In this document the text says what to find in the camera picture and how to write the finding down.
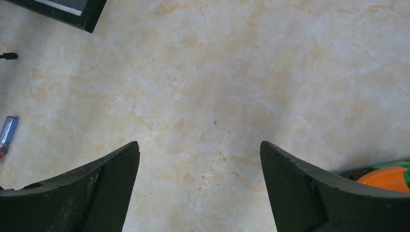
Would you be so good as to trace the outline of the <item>black picture frame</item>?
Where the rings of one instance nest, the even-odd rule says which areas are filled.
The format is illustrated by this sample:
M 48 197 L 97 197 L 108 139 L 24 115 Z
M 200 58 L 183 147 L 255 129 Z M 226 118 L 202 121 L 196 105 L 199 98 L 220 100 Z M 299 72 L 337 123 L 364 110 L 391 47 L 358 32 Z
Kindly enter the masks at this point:
M 9 0 L 10 3 L 92 33 L 106 0 Z

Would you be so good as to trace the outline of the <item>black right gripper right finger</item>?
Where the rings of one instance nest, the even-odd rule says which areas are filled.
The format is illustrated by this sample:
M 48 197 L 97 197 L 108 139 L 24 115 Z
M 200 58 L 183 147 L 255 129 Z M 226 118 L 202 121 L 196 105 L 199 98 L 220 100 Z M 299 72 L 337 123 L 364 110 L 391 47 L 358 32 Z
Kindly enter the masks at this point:
M 410 196 L 364 185 L 268 141 L 260 158 L 279 232 L 407 232 Z

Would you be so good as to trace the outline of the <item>blue red screwdriver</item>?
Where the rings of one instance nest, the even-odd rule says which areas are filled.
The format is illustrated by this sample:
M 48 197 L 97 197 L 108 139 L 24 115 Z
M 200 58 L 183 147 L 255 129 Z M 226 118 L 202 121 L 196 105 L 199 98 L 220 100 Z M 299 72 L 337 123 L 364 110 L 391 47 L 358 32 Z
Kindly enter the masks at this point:
M 9 147 L 13 141 L 19 117 L 7 116 L 0 133 L 0 161 L 3 162 L 9 152 Z

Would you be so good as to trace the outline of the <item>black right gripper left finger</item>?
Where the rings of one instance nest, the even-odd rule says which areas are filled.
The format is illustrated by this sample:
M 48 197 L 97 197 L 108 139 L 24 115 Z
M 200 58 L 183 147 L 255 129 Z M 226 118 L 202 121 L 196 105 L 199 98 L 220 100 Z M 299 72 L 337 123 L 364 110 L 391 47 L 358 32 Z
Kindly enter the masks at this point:
M 140 160 L 132 141 L 88 164 L 22 189 L 1 189 L 3 232 L 119 232 Z

